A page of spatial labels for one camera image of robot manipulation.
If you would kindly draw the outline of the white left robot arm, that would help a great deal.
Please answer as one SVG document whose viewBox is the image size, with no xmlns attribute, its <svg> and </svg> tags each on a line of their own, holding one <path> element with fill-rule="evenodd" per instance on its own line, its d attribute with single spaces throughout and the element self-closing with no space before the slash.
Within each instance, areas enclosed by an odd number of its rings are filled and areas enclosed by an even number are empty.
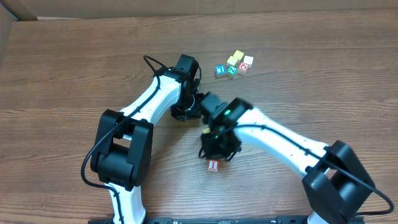
<svg viewBox="0 0 398 224">
<path fill-rule="evenodd" d="M 148 173 L 154 126 L 166 111 L 178 121 L 199 119 L 203 94 L 201 68 L 182 54 L 174 67 L 153 69 L 149 88 L 120 111 L 106 110 L 99 119 L 95 144 L 81 166 L 81 178 L 110 192 L 114 217 L 107 223 L 143 223 L 141 185 Z"/>
</svg>

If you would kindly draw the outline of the yellow block near cluster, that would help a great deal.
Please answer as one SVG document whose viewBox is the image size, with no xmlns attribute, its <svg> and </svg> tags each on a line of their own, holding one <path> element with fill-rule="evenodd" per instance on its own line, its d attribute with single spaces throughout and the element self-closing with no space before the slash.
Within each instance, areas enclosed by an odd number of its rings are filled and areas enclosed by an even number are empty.
<svg viewBox="0 0 398 224">
<path fill-rule="evenodd" d="M 236 64 L 237 64 L 238 62 L 239 62 L 239 60 L 238 60 L 236 57 L 230 56 L 230 57 L 227 59 L 227 61 L 226 61 L 226 66 L 227 66 L 227 67 L 230 67 L 230 66 L 235 67 Z"/>
</svg>

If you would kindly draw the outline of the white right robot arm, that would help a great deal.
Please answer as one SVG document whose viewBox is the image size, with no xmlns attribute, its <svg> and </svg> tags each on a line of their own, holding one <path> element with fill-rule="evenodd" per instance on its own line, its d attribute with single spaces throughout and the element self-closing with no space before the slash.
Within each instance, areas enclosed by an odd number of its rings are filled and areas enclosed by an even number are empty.
<svg viewBox="0 0 398 224">
<path fill-rule="evenodd" d="M 348 223 L 375 186 L 352 148 L 342 141 L 328 145 L 308 139 L 240 98 L 227 103 L 207 93 L 200 110 L 210 128 L 201 135 L 200 154 L 230 161 L 243 144 L 264 150 L 301 178 L 313 210 L 307 223 Z"/>
</svg>

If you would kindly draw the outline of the cardboard box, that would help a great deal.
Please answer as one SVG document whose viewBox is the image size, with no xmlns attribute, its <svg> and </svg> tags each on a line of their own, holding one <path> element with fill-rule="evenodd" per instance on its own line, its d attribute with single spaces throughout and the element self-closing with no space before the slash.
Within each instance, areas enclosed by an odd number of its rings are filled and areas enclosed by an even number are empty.
<svg viewBox="0 0 398 224">
<path fill-rule="evenodd" d="M 396 8 L 397 0 L 5 0 L 20 20 Z"/>
</svg>

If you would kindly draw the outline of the red I letter block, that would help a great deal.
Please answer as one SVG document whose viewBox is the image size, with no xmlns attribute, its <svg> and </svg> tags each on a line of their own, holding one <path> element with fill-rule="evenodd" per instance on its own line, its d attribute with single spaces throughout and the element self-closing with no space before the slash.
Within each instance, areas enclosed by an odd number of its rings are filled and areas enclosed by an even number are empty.
<svg viewBox="0 0 398 224">
<path fill-rule="evenodd" d="M 208 170 L 209 171 L 213 171 L 213 172 L 218 172 L 219 171 L 219 164 L 220 164 L 219 160 L 210 159 L 208 161 Z"/>
</svg>

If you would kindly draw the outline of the white picture block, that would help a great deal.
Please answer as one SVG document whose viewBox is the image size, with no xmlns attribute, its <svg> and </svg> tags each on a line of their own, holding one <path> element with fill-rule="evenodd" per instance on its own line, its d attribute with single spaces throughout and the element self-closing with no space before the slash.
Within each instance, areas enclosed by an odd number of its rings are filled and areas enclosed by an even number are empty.
<svg viewBox="0 0 398 224">
<path fill-rule="evenodd" d="M 243 58 L 243 63 L 247 64 L 249 68 L 252 67 L 254 57 L 245 55 Z"/>
</svg>

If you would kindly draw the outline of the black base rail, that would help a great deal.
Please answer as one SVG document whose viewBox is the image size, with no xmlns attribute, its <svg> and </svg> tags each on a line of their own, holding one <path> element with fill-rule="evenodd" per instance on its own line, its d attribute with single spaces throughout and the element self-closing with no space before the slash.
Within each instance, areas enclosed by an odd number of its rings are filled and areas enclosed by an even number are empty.
<svg viewBox="0 0 398 224">
<path fill-rule="evenodd" d="M 143 224 L 305 224 L 307 216 L 278 216 L 275 218 L 239 218 L 239 219 L 173 219 L 169 217 L 145 218 Z"/>
</svg>

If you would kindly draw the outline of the red picture block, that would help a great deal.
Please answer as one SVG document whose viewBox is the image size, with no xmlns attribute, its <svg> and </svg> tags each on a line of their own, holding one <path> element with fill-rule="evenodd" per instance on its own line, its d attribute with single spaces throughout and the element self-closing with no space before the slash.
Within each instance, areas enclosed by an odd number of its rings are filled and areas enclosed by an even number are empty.
<svg viewBox="0 0 398 224">
<path fill-rule="evenodd" d="M 240 75 L 246 75 L 248 70 L 249 70 L 249 65 L 244 62 L 241 62 L 238 66 L 237 73 Z"/>
</svg>

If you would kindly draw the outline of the yellow block cluster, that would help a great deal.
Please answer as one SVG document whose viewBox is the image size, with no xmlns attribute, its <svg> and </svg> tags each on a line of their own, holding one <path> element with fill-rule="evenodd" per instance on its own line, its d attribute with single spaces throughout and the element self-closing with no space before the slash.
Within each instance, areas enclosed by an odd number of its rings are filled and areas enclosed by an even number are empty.
<svg viewBox="0 0 398 224">
<path fill-rule="evenodd" d="M 236 57 L 230 56 L 230 57 L 227 59 L 227 61 L 226 61 L 226 66 L 227 66 L 227 67 L 230 67 L 230 66 L 235 67 L 236 64 L 237 64 L 238 62 L 239 62 L 239 60 L 238 60 Z"/>
<path fill-rule="evenodd" d="M 233 57 L 240 61 L 244 58 L 244 52 L 236 50 L 235 53 L 233 54 Z"/>
</svg>

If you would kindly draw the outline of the yellow block far cluster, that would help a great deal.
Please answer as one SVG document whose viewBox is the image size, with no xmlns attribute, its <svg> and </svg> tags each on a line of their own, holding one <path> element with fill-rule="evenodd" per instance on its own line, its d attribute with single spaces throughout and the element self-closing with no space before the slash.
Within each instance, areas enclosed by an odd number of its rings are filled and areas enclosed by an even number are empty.
<svg viewBox="0 0 398 224">
<path fill-rule="evenodd" d="M 235 53 L 233 54 L 233 57 L 240 61 L 244 58 L 244 52 L 236 50 Z"/>
</svg>

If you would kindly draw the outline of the yellow K letter block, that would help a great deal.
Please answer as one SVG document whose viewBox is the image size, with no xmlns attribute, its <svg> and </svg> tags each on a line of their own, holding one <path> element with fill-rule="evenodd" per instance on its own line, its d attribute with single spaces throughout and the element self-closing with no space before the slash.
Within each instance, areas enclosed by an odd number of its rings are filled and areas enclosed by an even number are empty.
<svg viewBox="0 0 398 224">
<path fill-rule="evenodd" d="M 206 128 L 203 130 L 203 134 L 210 134 L 211 133 L 211 129 L 210 128 Z"/>
</svg>

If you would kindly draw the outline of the blue letter block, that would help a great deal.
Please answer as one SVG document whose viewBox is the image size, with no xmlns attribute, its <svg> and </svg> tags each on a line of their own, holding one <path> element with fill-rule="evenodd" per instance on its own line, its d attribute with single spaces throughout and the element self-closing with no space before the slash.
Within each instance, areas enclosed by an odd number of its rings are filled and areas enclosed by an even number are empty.
<svg viewBox="0 0 398 224">
<path fill-rule="evenodd" d="M 225 65 L 217 65 L 215 67 L 215 77 L 216 78 L 223 78 L 226 76 L 226 67 Z"/>
</svg>

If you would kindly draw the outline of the green Z letter block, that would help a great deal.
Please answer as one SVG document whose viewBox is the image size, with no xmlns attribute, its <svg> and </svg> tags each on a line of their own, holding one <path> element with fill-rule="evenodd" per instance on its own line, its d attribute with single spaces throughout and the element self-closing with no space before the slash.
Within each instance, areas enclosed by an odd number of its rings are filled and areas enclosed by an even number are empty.
<svg viewBox="0 0 398 224">
<path fill-rule="evenodd" d="M 226 71 L 226 75 L 229 79 L 233 79 L 237 74 L 238 69 L 234 66 L 229 66 Z"/>
</svg>

